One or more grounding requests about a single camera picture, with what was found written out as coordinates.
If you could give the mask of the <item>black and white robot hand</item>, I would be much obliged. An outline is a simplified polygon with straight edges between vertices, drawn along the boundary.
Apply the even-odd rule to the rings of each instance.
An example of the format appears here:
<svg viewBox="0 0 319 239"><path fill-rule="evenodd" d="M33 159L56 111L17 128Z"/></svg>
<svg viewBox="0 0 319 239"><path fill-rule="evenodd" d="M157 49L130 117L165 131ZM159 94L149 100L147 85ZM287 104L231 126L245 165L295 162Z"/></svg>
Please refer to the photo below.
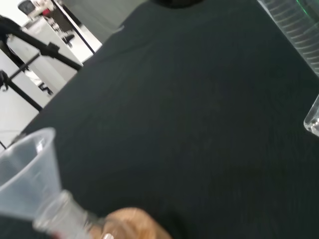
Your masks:
<svg viewBox="0 0 319 239"><path fill-rule="evenodd" d="M203 0L153 0L154 3L167 8L187 8L203 2Z"/></svg>

